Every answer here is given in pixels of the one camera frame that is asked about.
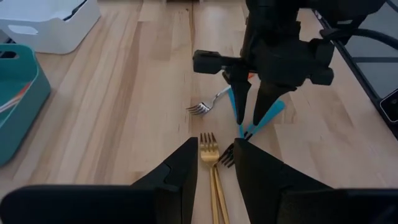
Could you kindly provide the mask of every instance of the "wooden table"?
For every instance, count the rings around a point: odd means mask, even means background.
[[[194,74],[195,49],[239,55],[239,2],[100,1],[102,18],[68,55],[38,54],[53,88],[20,151],[0,168],[0,195],[26,184],[131,184],[190,136],[212,131],[222,149],[238,135],[228,97],[204,117],[185,108],[226,86]],[[321,25],[300,11],[301,38]],[[303,87],[252,143],[332,187],[398,187],[398,142],[338,51],[332,86]],[[255,78],[246,123],[256,99]],[[234,169],[220,167],[231,223],[249,223]],[[211,223],[200,163],[193,223]]]

